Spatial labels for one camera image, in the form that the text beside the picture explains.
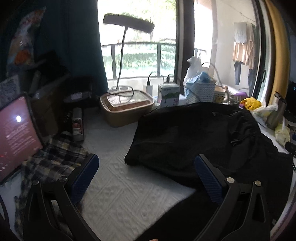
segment clothesline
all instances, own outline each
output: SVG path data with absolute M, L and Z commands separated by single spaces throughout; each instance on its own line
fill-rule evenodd
M 252 22 L 256 23 L 256 21 L 254 21 L 254 20 L 253 20 L 253 19 L 251 19 L 251 18 L 248 18 L 246 15 L 244 15 L 242 12 L 240 12 L 240 11 L 236 10 L 236 9 L 235 9 L 233 6 L 231 6 L 230 4 L 226 3 L 226 2 L 225 2 L 225 1 L 223 1 L 223 0 L 220 0 L 220 1 L 224 2 L 226 5 L 228 5 L 229 7 L 231 7 L 233 10 L 237 11 L 237 12 L 238 12 L 240 15 L 242 15 L 243 17 L 245 17 L 245 18 L 249 19 L 250 21 L 252 21 Z

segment white woven basket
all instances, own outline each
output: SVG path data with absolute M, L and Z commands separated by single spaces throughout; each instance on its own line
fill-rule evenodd
M 213 102 L 215 93 L 214 83 L 195 83 L 191 88 L 188 88 L 187 104 L 196 102 Z

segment railing post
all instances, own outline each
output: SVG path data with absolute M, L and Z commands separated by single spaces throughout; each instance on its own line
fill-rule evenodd
M 161 43 L 157 43 L 157 77 L 160 77 Z
M 115 62 L 115 44 L 111 44 L 111 61 L 112 61 L 112 72 L 113 72 L 113 79 L 117 78 L 116 76 L 116 62 Z

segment quilted white fabric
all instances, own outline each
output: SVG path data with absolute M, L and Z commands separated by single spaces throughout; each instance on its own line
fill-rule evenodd
M 85 111 L 83 146 L 98 155 L 100 164 L 83 197 L 82 216 L 102 241 L 136 239 L 194 192 L 144 167 L 124 163 L 136 128 L 137 123 L 111 128 L 98 109 Z

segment mug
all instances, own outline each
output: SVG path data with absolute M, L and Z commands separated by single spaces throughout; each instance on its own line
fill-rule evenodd
M 228 100 L 229 100 L 229 97 L 228 97 L 227 90 L 222 88 L 221 86 L 215 86 L 213 102 L 222 104 L 222 103 L 227 103 Z

